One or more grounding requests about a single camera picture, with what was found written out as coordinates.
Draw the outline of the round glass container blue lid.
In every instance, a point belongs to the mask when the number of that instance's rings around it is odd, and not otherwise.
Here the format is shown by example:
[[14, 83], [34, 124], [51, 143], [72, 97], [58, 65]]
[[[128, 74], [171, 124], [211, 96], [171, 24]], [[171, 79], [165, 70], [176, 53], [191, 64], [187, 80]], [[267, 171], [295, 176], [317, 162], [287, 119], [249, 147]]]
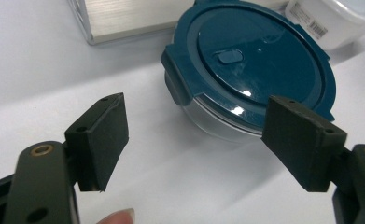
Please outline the round glass container blue lid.
[[259, 138], [268, 99], [284, 96], [327, 120], [336, 95], [329, 56], [299, 25], [242, 0], [195, 0], [161, 63], [174, 102], [200, 129]]

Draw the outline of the white wire rack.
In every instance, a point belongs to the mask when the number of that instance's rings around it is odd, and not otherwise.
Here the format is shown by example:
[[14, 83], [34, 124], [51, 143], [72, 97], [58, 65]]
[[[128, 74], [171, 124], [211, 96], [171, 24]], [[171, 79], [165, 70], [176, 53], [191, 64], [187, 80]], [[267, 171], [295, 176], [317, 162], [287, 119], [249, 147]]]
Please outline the white wire rack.
[[175, 27], [195, 0], [68, 0], [90, 45]]

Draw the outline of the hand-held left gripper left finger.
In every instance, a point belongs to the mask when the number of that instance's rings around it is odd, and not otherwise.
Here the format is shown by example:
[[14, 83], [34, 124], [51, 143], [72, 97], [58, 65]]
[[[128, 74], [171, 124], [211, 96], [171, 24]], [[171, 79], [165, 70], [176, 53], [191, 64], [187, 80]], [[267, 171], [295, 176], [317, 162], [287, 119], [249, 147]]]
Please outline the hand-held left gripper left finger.
[[105, 191], [129, 141], [124, 94], [98, 100], [64, 135], [67, 151], [76, 161], [79, 189]]

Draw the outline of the white square container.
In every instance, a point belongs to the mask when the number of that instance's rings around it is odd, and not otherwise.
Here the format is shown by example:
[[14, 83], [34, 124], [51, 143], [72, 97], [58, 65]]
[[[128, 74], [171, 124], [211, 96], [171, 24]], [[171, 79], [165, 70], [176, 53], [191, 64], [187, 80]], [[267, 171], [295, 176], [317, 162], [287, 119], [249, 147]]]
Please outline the white square container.
[[285, 15], [324, 50], [365, 35], [365, 0], [290, 0]]

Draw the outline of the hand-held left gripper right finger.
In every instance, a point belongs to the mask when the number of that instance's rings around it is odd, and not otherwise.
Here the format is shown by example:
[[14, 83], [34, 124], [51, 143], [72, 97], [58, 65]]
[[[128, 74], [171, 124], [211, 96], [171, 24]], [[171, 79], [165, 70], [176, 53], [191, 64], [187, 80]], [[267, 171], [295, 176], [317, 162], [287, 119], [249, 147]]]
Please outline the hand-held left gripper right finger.
[[261, 140], [305, 190], [328, 190], [331, 159], [344, 151], [346, 137], [306, 106], [282, 96], [269, 98]]

